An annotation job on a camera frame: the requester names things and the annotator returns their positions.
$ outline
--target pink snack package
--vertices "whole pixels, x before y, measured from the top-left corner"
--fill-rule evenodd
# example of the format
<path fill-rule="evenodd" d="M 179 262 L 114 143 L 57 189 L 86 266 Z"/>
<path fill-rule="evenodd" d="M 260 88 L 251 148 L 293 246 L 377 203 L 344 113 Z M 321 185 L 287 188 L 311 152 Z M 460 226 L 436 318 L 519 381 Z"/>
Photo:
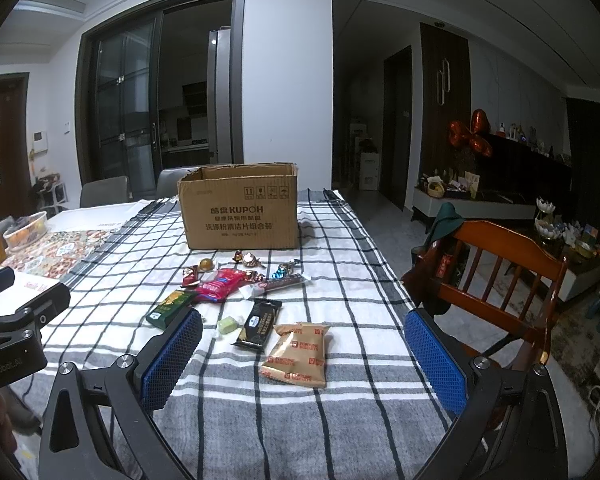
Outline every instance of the pink snack package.
<path fill-rule="evenodd" d="M 247 273 L 238 269 L 220 269 L 210 282 L 203 282 L 196 287 L 200 298 L 209 301 L 224 300 L 240 286 Z"/>

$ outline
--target floral table mat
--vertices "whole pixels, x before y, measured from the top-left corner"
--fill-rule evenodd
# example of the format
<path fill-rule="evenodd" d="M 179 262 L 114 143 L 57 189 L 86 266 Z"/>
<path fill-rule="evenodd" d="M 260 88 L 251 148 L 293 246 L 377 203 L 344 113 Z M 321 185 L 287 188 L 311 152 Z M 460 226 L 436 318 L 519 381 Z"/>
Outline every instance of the floral table mat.
<path fill-rule="evenodd" d="M 40 240 L 2 263 L 20 272 L 58 279 L 78 261 L 102 245 L 110 231 L 62 231 L 47 233 Z"/>

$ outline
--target chair backrest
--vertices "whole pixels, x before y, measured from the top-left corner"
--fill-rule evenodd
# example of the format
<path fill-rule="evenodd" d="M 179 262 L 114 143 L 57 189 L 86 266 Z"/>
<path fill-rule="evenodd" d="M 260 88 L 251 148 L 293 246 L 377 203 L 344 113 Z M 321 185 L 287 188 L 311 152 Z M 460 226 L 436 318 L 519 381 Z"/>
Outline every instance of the chair backrest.
<path fill-rule="evenodd" d="M 125 175 L 88 182 L 82 186 L 80 193 L 80 207 L 125 202 L 129 202 L 129 179 Z"/>
<path fill-rule="evenodd" d="M 567 269 L 567 258 L 564 257 L 561 261 L 558 261 L 542 250 L 531 238 L 485 220 L 464 222 L 452 234 L 452 237 L 457 242 L 452 259 L 447 266 L 442 283 L 438 289 L 438 297 L 471 312 L 475 316 L 481 317 L 491 324 L 506 330 L 513 336 L 524 339 L 533 345 L 546 348 L 548 352 L 548 335 L 553 325 L 552 317 L 557 295 Z M 463 242 L 475 246 L 477 251 L 464 285 L 462 289 L 459 289 L 449 285 L 448 282 Z M 478 298 L 470 294 L 468 289 L 474 278 L 483 251 L 495 254 L 497 259 L 487 286 L 482 296 Z M 488 303 L 487 299 L 503 260 L 509 260 L 516 267 L 502 303 L 499 306 L 494 306 Z M 536 274 L 536 277 L 522 311 L 518 316 L 514 316 L 509 312 L 505 312 L 505 310 L 523 269 L 531 270 Z M 539 312 L 536 321 L 531 324 L 525 321 L 525 316 L 543 276 L 552 280 L 552 284 L 544 300 L 542 310 Z"/>
<path fill-rule="evenodd" d="M 155 189 L 156 198 L 171 198 L 178 194 L 178 181 L 191 171 L 201 166 L 185 166 L 182 168 L 170 168 L 162 170 L 158 176 L 158 184 Z"/>

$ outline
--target green cloth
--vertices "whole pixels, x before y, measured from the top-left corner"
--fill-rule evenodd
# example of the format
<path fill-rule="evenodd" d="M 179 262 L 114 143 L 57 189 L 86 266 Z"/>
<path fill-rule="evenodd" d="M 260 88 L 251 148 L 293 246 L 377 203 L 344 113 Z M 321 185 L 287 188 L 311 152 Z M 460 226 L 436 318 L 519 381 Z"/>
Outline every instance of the green cloth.
<path fill-rule="evenodd" d="M 458 229 L 463 222 L 464 218 L 456 213 L 456 208 L 451 202 L 443 203 L 436 215 L 436 219 L 433 221 L 429 235 L 424 242 L 424 247 L 429 249 L 433 242 L 451 234 Z"/>

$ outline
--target dining chair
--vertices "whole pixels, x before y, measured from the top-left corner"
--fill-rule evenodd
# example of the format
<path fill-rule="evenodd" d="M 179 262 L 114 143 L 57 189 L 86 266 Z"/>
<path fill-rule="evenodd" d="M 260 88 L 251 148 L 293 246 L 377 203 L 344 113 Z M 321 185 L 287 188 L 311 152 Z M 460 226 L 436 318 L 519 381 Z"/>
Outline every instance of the dining chair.
<path fill-rule="evenodd" d="M 178 194 L 178 181 L 191 171 L 196 171 L 201 166 L 184 166 L 182 168 L 169 168 L 162 170 L 158 176 L 155 189 L 156 198 L 171 198 Z"/>
<path fill-rule="evenodd" d="M 460 342 L 471 357 L 478 355 L 489 357 L 508 343 L 522 339 L 523 343 L 518 354 L 507 367 L 513 370 L 527 371 L 534 363 L 545 364 L 550 354 L 551 330 L 555 324 L 554 308 L 567 270 L 567 257 L 564 256 L 558 261 L 541 249 L 531 238 L 485 220 L 465 221 L 458 230 L 449 236 L 456 242 L 451 243 L 453 253 L 451 258 L 447 259 L 447 265 L 443 272 L 438 269 L 441 268 L 440 261 L 443 257 L 442 247 L 445 238 L 435 241 L 429 250 L 418 259 L 413 268 L 401 278 L 416 306 L 423 301 L 427 303 L 434 298 L 440 298 L 440 300 L 457 305 L 507 332 L 504 338 L 485 352 L 478 352 L 471 346 Z M 458 286 L 453 286 L 449 283 L 450 277 L 464 244 L 475 246 L 477 250 L 471 266 L 468 267 L 464 283 L 460 282 Z M 469 286 L 483 251 L 492 253 L 497 258 L 486 288 L 478 297 L 469 292 Z M 499 305 L 494 305 L 488 303 L 488 298 L 503 260 L 508 260 L 512 266 L 515 266 L 515 270 L 505 297 Z M 530 270 L 536 276 L 522 311 L 519 314 L 512 314 L 506 312 L 506 308 L 523 269 Z M 531 306 L 543 276 L 552 281 L 549 292 L 535 318 L 526 320 L 529 306 Z"/>
<path fill-rule="evenodd" d="M 129 195 L 129 179 L 125 175 L 95 180 L 82 186 L 80 207 L 122 204 L 129 202 Z"/>

